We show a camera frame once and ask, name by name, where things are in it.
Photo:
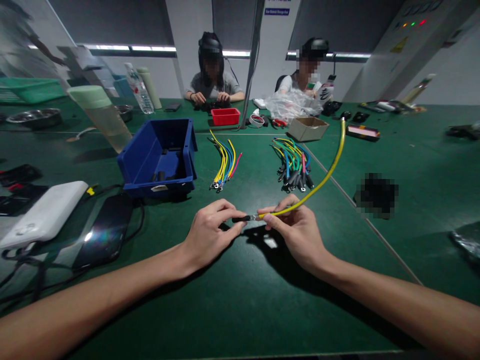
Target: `finger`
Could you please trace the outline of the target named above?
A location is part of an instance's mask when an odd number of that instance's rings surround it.
[[[292,229],[278,217],[273,216],[272,214],[267,214],[263,217],[263,221],[266,222],[270,227],[277,230],[284,238],[289,234]]]
[[[283,209],[286,209],[289,206],[295,205],[299,201],[300,199],[297,196],[295,196],[294,194],[290,194],[278,203],[278,205],[276,206],[275,210],[273,210],[273,212],[276,213],[276,212],[282,211]]]
[[[284,198],[282,201],[280,201],[277,206],[264,207],[264,208],[258,209],[256,212],[257,214],[276,213],[276,212],[282,211],[283,209],[289,206],[292,206],[298,203],[299,201],[300,199],[298,197],[296,197],[294,194],[290,194],[286,198]]]
[[[233,239],[235,239],[240,233],[242,232],[242,229],[247,225],[245,221],[240,221],[237,222],[235,225],[233,225],[230,229],[225,231],[221,239],[225,242],[227,242],[227,245],[232,242]]]
[[[209,211],[210,213],[216,213],[220,210],[224,209],[233,209],[236,210],[237,208],[230,202],[225,199],[220,199],[217,201],[212,202],[210,205],[204,207],[205,210]]]
[[[219,226],[221,223],[226,222],[227,220],[230,220],[231,218],[243,218],[244,216],[247,216],[246,212],[235,210],[232,208],[228,208],[222,211],[219,211],[215,213],[212,216],[213,222],[215,225]]]

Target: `water bottle cap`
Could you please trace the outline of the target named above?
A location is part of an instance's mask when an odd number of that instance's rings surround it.
[[[104,88],[98,85],[75,86],[66,92],[82,109],[101,109],[112,104]]]

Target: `metal pole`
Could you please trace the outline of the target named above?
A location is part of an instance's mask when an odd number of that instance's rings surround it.
[[[249,107],[250,87],[254,76],[255,64],[257,62],[260,42],[260,28],[262,27],[262,18],[264,16],[265,0],[256,0],[255,19],[253,21],[253,34],[251,37],[250,65],[248,67],[248,78],[246,80],[245,103],[243,104],[243,118],[241,119],[240,129],[246,129],[247,126],[247,108]]]

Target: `hand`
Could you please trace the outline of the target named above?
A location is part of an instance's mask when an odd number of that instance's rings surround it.
[[[283,236],[290,253],[299,265],[320,277],[321,270],[334,257],[324,247],[313,211],[302,205],[278,217],[269,214],[279,212],[299,201],[298,197],[291,194],[277,206],[261,208],[257,212],[267,214],[263,217],[263,221],[267,223],[266,229],[273,228]]]
[[[195,271],[210,264],[247,225],[245,221],[241,221],[229,230],[222,231],[219,229],[220,224],[231,218],[243,218],[246,215],[225,199],[212,202],[196,213],[190,232],[180,245]]]
[[[63,60],[62,60],[61,58],[59,58],[59,57],[53,56],[53,57],[50,58],[50,60],[52,60],[55,64],[62,65],[62,66],[67,66],[67,65],[65,64],[65,61],[63,61]]]
[[[201,92],[196,92],[191,95],[191,99],[196,105],[202,105],[204,104],[207,100],[205,99],[205,96]]]
[[[218,95],[216,96],[217,101],[230,101],[230,95],[228,95],[226,92],[219,92]]]

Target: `metal bowl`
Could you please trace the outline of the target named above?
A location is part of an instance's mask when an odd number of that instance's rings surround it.
[[[48,108],[20,112],[6,119],[12,124],[19,124],[32,130],[45,129],[62,123],[59,109]]]
[[[118,111],[118,114],[120,115],[121,119],[123,120],[124,123],[128,123],[130,120],[132,120],[134,116],[134,107],[130,105],[118,105],[115,106],[116,110]]]

